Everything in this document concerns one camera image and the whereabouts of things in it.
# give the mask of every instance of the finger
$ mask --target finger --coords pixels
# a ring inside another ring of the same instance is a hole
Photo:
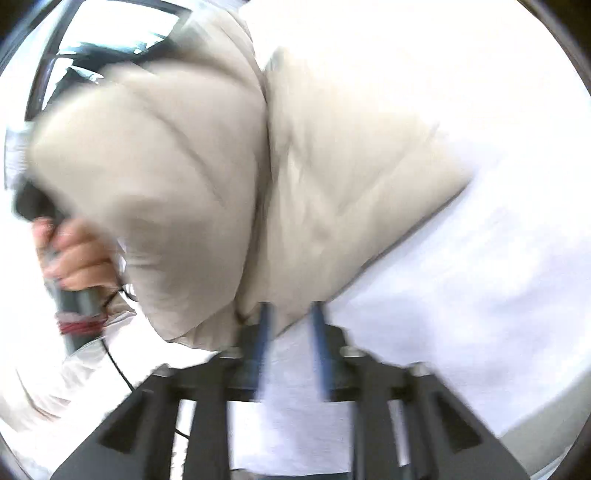
[[[104,262],[111,262],[109,253],[100,241],[95,240],[63,251],[43,270],[43,274],[48,278],[66,278],[77,270]]]
[[[80,218],[72,218],[59,226],[51,244],[58,252],[63,252],[74,245],[84,244],[95,238],[96,235],[88,223]]]
[[[43,250],[47,246],[52,227],[50,218],[41,217],[33,222],[33,241],[37,251]]]
[[[64,290],[79,291],[90,287],[117,288],[117,274],[111,263],[101,263],[83,268],[59,282]]]

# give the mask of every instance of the black object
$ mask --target black object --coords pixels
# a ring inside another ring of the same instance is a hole
[[[14,194],[14,211],[30,222],[40,217],[48,217],[53,221],[55,232],[67,215],[55,206],[54,202],[31,180],[23,177]],[[49,248],[46,256],[48,261],[57,253]],[[68,291],[59,287],[57,281],[47,281],[53,299],[56,302],[56,318],[62,323],[98,321],[103,317],[102,296],[96,287],[82,291]],[[82,346],[100,337],[100,331],[65,333],[64,342],[68,353],[73,353]]]
[[[66,459],[52,480],[168,480],[181,399],[197,402],[183,479],[229,480],[227,402],[255,399],[271,330],[270,304],[236,346],[209,362],[153,372]],[[527,480],[486,427],[422,364],[394,367],[347,345],[312,307],[322,380],[329,401],[351,401],[354,480]],[[410,470],[399,466],[388,409],[404,402]]]

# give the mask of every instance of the black cable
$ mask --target black cable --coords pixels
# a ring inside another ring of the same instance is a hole
[[[116,295],[119,292],[116,291],[113,294],[111,294],[109,296],[109,298],[107,299],[107,301],[105,301],[105,303],[103,304],[103,308],[106,308],[107,305],[109,303],[111,303],[111,301],[116,297]],[[128,388],[130,391],[135,390],[135,387],[131,384],[131,382],[127,379],[127,377],[125,376],[125,374],[121,371],[121,369],[119,368],[119,365],[117,365],[117,362],[115,361],[115,359],[113,358],[113,355],[111,355],[111,352],[109,350],[109,347],[107,346],[107,342],[105,341],[104,337],[100,338],[100,344],[103,346],[103,348],[105,349],[105,353],[107,354],[107,356],[109,357],[109,360],[111,360],[111,363],[113,364],[113,366],[115,367],[115,369],[117,370],[117,373],[121,376],[121,378],[123,379],[123,381],[127,384]],[[178,433],[181,437],[185,437],[187,440],[189,439],[189,436],[186,433],[181,432],[179,429],[174,429],[175,433]]]

